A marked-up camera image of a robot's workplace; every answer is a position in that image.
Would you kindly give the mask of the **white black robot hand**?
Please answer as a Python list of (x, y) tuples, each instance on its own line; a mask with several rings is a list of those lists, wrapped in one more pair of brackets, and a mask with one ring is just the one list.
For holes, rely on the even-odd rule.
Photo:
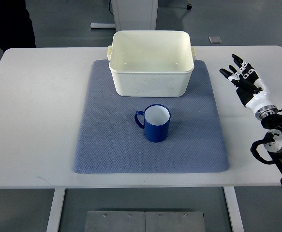
[(244, 107), (249, 108), (258, 120), (278, 113), (276, 104), (270, 99), (270, 91), (252, 65), (233, 54), (237, 69), (220, 69), (220, 73), (236, 88), (236, 93)]

